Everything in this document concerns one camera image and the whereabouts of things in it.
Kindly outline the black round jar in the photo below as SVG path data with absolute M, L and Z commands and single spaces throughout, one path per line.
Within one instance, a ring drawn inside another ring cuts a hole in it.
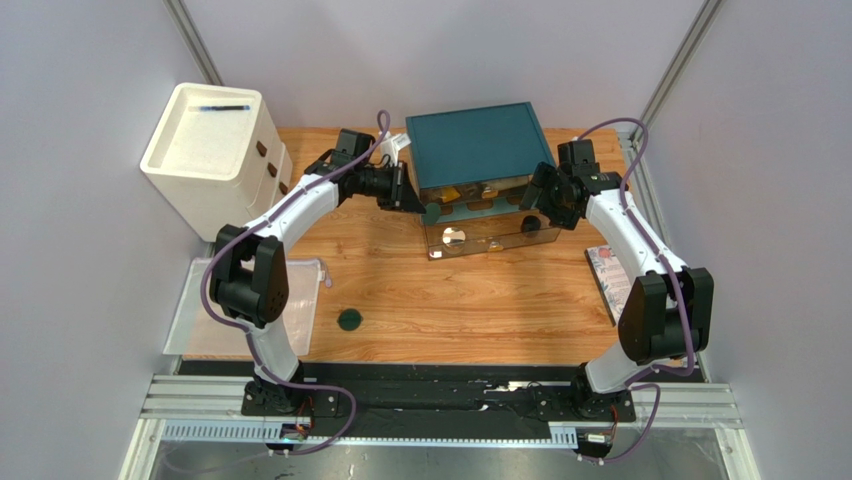
M 534 215 L 525 216 L 521 222 L 521 233 L 526 237 L 535 237 L 541 229 L 541 220 Z

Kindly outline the clear acrylic drawer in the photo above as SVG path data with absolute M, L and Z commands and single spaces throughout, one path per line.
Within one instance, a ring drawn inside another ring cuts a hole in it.
M 525 216 L 534 215 L 541 220 L 541 229 L 535 237 L 521 233 Z M 466 245 L 459 254 L 448 254 L 442 248 L 441 234 L 447 227 L 461 228 L 466 234 Z M 444 260 L 466 255 L 494 253 L 520 247 L 550 243 L 558 239 L 560 230 L 550 227 L 548 219 L 536 210 L 520 210 L 518 206 L 500 200 L 489 208 L 472 210 L 468 204 L 442 207 L 437 224 L 423 224 L 426 253 L 429 260 Z
M 441 187 L 453 186 L 460 191 L 462 197 L 451 204 L 438 204 L 443 206 L 490 201 L 497 198 L 523 195 L 531 177 L 532 175 L 521 175 L 516 177 L 474 181 L 457 185 L 430 187 L 421 189 L 419 197 L 423 204 L 436 203 L 433 198 L 434 190 Z

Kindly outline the gold rim powder jar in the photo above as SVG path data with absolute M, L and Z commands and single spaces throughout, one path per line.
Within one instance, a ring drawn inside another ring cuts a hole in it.
M 447 227 L 441 234 L 442 248 L 448 254 L 461 253 L 466 245 L 466 234 L 458 227 Z

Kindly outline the dark green round compact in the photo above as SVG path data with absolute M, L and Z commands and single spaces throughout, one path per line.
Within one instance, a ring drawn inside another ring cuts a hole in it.
M 362 314 L 354 308 L 344 309 L 340 312 L 337 319 L 339 328 L 348 332 L 357 330 L 362 325 L 362 322 Z
M 438 203 L 429 203 L 425 206 L 423 224 L 432 226 L 438 223 L 442 216 L 442 206 Z

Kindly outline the orange tube white cap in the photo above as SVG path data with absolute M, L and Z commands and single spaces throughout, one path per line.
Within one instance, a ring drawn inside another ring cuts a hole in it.
M 462 194 L 453 186 L 441 187 L 434 190 L 434 201 L 440 204 L 451 204 L 459 200 Z

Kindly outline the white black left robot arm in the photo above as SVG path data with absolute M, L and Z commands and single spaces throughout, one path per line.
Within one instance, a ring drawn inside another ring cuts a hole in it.
M 281 318 L 290 293 L 286 255 L 294 244 L 357 195 L 374 198 L 385 211 L 425 213 L 399 158 L 410 143 L 405 134 L 375 138 L 343 129 L 335 147 L 311 163 L 269 211 L 242 227 L 219 230 L 201 300 L 215 321 L 245 335 L 254 361 L 246 393 L 253 402 L 287 411 L 302 404 L 307 390 Z

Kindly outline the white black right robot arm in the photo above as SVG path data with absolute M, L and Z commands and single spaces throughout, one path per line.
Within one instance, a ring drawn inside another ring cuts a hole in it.
M 626 180 L 605 172 L 588 139 L 558 147 L 558 163 L 536 167 L 521 200 L 550 226 L 565 230 L 586 220 L 619 260 L 631 290 L 616 321 L 617 342 L 586 363 L 582 392 L 602 396 L 626 390 L 651 373 L 689 376 L 696 355 L 709 343 L 714 280 L 691 268 L 653 231 Z

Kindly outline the teal drawer organizer box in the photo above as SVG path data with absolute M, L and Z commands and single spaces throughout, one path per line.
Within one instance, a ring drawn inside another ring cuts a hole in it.
M 555 163 L 529 102 L 409 116 L 406 133 L 412 176 L 421 189 L 532 175 Z M 518 206 L 522 195 L 466 203 L 472 210 L 495 201 Z

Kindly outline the floral pink palette box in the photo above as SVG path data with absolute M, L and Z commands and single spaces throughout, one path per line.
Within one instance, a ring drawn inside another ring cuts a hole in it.
M 585 257 L 611 323 L 616 326 L 626 306 L 632 284 L 609 245 L 587 248 Z

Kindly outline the white storage cabinet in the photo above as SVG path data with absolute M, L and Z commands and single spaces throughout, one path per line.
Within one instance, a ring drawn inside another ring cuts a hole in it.
M 258 218 L 290 190 L 293 162 L 256 90 L 177 85 L 140 169 L 205 242 Z

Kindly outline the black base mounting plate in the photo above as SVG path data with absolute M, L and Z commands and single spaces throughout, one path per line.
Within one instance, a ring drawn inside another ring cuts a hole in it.
M 251 417 L 345 420 L 351 412 L 509 413 L 520 419 L 631 422 L 637 419 L 627 392 L 593 394 L 570 382 L 548 381 L 354 381 L 336 390 L 277 392 L 256 381 L 245 385 L 240 413 Z

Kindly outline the clear plastic zip pouch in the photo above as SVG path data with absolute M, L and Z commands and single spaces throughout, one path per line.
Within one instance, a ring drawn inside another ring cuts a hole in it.
M 225 258 L 194 259 L 163 352 L 249 359 L 254 339 L 262 353 L 306 356 L 319 288 L 332 285 L 327 265 L 314 258 L 253 270 L 252 260 L 231 271 Z

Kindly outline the aluminium rail frame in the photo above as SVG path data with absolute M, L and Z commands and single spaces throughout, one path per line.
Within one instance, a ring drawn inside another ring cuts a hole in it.
M 452 380 L 446 373 L 395 380 L 383 374 L 354 381 Z M 154 468 L 156 448 L 178 441 L 230 441 L 286 445 L 537 447 L 588 455 L 593 444 L 608 444 L 619 431 L 637 433 L 637 444 L 665 430 L 703 429 L 712 433 L 722 465 L 732 479 L 755 479 L 759 472 L 741 416 L 726 384 L 695 382 L 636 383 L 631 422 L 568 422 L 520 419 L 509 413 L 369 412 L 345 419 L 251 417 L 240 413 L 246 377 L 157 375 L 153 378 L 134 437 L 120 472 L 144 479 Z

